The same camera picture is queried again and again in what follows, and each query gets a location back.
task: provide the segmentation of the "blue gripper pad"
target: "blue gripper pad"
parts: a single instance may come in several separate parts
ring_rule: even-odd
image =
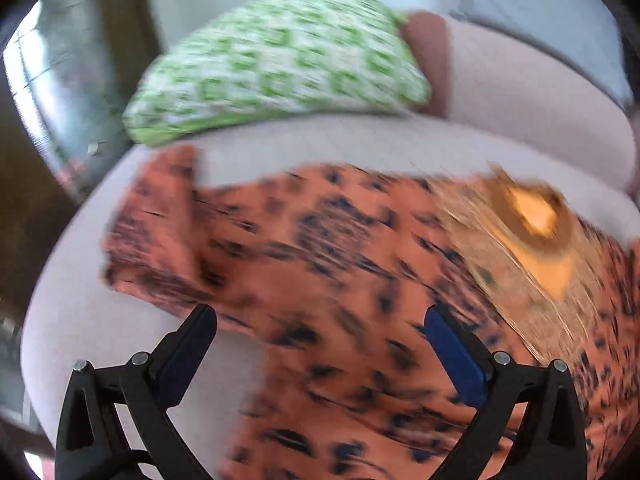
[[[430,308],[424,316],[424,334],[436,352],[462,402],[479,409],[488,395],[486,377],[449,324]]]

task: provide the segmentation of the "silver bolt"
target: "silver bolt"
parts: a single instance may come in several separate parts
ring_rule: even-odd
[[[554,361],[554,368],[559,372],[565,372],[567,370],[567,365],[562,359],[556,359]]]
[[[149,361],[149,354],[146,352],[138,352],[131,358],[131,362],[135,365],[143,365],[147,361]]]
[[[494,359],[499,365],[508,365],[511,362],[511,356],[507,352],[496,352]]]
[[[86,365],[87,365],[86,359],[78,359],[78,361],[74,363],[74,371],[81,372],[86,368]]]

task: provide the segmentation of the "pillow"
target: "pillow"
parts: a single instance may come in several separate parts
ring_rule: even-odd
[[[161,144],[288,114],[400,113],[431,87],[377,0],[261,0],[224,14],[146,70],[124,122]]]
[[[460,0],[454,13],[551,54],[620,107],[633,101],[620,30],[601,0]]]

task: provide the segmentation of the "orange patterned cloth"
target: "orange patterned cloth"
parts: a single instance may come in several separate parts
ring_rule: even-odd
[[[422,333],[432,304],[489,350],[536,363],[454,250],[427,180],[325,165],[195,189],[194,156],[177,144],[142,169],[104,239],[104,277],[177,316],[212,304],[222,328],[266,345],[224,478],[428,478],[474,415]],[[595,479],[639,418],[640,263],[581,228],[603,255],[596,325],[571,370]]]

